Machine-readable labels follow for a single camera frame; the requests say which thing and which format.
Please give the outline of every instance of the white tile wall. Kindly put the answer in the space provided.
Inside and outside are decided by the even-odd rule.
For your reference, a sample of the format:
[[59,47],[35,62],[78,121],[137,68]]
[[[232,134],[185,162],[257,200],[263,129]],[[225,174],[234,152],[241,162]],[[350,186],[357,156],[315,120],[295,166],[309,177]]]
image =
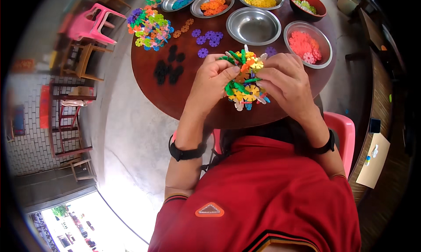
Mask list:
[[[48,137],[48,129],[39,128],[39,96],[41,85],[48,85],[50,79],[54,77],[55,83],[81,84],[84,79],[59,77],[59,76],[39,76],[33,77],[32,83],[26,89],[18,90],[18,101],[24,104],[25,112],[25,135],[16,136],[14,141],[7,143],[7,155],[10,172],[13,176],[23,176],[31,173],[46,171],[60,167],[60,162],[74,158],[69,155],[62,158],[53,158],[51,155],[50,143],[54,145],[55,152],[62,152],[59,133],[55,133],[53,141],[50,142]],[[15,85],[22,86],[24,79],[20,78]],[[63,87],[62,93],[70,92],[70,87]],[[53,100],[52,106],[52,123],[55,127],[59,125],[59,101]],[[74,114],[76,107],[65,107],[64,114]],[[71,124],[71,119],[62,119],[61,124]],[[63,138],[77,137],[78,131],[63,132]],[[79,140],[71,140],[65,142],[66,151],[80,148]]]

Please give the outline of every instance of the hand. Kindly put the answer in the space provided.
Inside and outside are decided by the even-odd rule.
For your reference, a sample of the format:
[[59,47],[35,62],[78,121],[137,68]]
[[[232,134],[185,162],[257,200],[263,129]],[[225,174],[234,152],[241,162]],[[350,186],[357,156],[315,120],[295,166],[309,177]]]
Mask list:
[[240,68],[227,60],[217,60],[224,54],[209,54],[196,73],[184,111],[194,111],[205,117],[224,96],[225,86],[238,76]]
[[313,102],[309,77],[297,55],[279,53],[270,57],[257,77],[263,79],[257,85],[264,88],[301,125],[311,121],[319,112]]

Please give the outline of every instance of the black wristband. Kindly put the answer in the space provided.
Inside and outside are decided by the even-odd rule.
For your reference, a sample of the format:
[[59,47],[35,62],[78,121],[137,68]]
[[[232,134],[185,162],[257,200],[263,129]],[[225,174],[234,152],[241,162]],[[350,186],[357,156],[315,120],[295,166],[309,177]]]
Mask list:
[[312,151],[313,151],[313,154],[325,154],[329,150],[335,151],[335,137],[334,137],[334,133],[330,129],[329,129],[328,142],[323,147],[313,148]]
[[178,149],[176,147],[175,142],[173,142],[172,144],[168,145],[168,149],[170,150],[171,156],[174,157],[176,161],[190,160],[190,159],[202,157],[203,153],[206,151],[206,143],[201,142],[197,146],[197,149],[182,151]]

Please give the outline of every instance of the triangle logo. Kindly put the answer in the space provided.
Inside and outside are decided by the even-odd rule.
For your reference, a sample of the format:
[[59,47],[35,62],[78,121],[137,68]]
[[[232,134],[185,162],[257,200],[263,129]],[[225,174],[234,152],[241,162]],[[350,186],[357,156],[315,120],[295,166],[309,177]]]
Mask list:
[[210,202],[200,207],[195,214],[200,218],[218,218],[224,215],[224,210],[217,204]]

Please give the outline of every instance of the red polo shirt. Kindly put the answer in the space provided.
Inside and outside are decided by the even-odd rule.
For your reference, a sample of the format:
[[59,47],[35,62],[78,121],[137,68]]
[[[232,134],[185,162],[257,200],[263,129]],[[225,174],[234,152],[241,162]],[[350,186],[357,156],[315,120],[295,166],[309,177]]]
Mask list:
[[261,251],[293,243],[315,251],[359,251],[358,214],[348,181],[329,179],[293,145],[246,136],[158,213],[149,251]]

